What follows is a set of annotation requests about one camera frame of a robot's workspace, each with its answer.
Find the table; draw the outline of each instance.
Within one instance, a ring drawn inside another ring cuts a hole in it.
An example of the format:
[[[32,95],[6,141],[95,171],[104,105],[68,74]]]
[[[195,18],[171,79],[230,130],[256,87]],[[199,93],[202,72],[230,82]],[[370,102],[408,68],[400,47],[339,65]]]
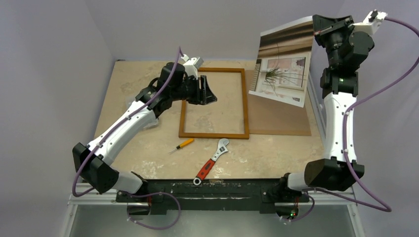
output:
[[[127,101],[160,75],[167,61],[115,63],[105,96],[95,137],[103,133],[127,109]],[[208,61],[203,67],[228,67],[252,70],[254,61]],[[161,116],[159,126],[139,132],[117,156],[113,167],[134,171],[145,179],[192,179],[216,151],[218,140],[195,142],[171,155],[178,138],[181,102]],[[307,162],[321,158],[323,145],[309,96],[305,107],[312,136],[251,134],[249,140],[232,140],[207,178],[279,178],[287,172],[303,171]]]

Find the wrench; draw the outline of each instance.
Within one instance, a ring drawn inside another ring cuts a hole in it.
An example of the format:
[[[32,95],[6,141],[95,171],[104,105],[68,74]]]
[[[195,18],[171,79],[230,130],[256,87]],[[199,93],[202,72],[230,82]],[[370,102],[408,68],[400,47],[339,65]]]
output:
[[[228,143],[229,141],[227,138],[222,138],[218,141],[217,151],[215,152],[214,156],[212,156],[211,159],[209,159],[207,163],[205,163],[204,167],[202,167],[202,169],[197,174],[196,178],[194,179],[195,185],[200,185],[202,183],[202,181],[208,175],[208,173],[210,172],[211,168],[214,166],[215,162],[220,157],[220,155],[228,151],[227,150]]]

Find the screwdriver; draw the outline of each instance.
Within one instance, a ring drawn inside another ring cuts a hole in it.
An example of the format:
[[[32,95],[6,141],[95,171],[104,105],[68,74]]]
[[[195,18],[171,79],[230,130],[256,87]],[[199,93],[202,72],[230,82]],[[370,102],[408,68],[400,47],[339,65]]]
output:
[[[182,142],[182,144],[180,144],[179,146],[177,146],[177,147],[176,147],[173,151],[170,151],[170,152],[169,152],[169,154],[172,154],[173,152],[175,152],[175,151],[179,150],[180,148],[183,148],[183,147],[185,147],[186,145],[191,144],[193,141],[194,141],[194,139],[193,139],[193,138],[191,138],[191,139],[188,139],[188,140],[186,140],[186,141]]]

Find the gray wall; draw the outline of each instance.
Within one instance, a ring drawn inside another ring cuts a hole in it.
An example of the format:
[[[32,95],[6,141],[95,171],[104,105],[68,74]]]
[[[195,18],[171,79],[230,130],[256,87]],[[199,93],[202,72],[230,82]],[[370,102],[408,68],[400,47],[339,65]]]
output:
[[[57,236],[113,58],[83,0],[0,1],[0,236]]]
[[[371,9],[419,28],[416,0],[346,0],[338,16],[362,21]],[[419,39],[407,28],[384,22],[373,37],[376,46],[359,71],[359,97],[383,88],[401,76],[419,55]],[[323,49],[313,54],[312,77],[318,85],[327,66]],[[417,236],[419,234],[419,68],[400,84],[355,110],[355,148],[366,167],[362,181],[393,207],[383,213],[359,206],[367,236]],[[357,198],[372,201],[358,186]]]
[[[344,0],[86,0],[118,59],[254,59],[259,34],[313,14],[336,15]]]

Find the brown wooden frame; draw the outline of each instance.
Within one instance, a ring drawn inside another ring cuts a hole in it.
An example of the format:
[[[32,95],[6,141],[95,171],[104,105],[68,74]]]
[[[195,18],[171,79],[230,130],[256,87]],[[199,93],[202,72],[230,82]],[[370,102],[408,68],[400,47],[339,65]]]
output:
[[[179,138],[228,138],[228,139],[249,139],[249,116],[248,116],[248,97],[246,92],[245,69],[243,68],[199,68],[198,72],[211,73],[240,73],[242,76],[242,96],[243,96],[243,118],[245,124],[245,132],[243,134],[235,133],[196,133],[184,132],[186,118],[186,101],[182,101],[182,109],[180,111]]]

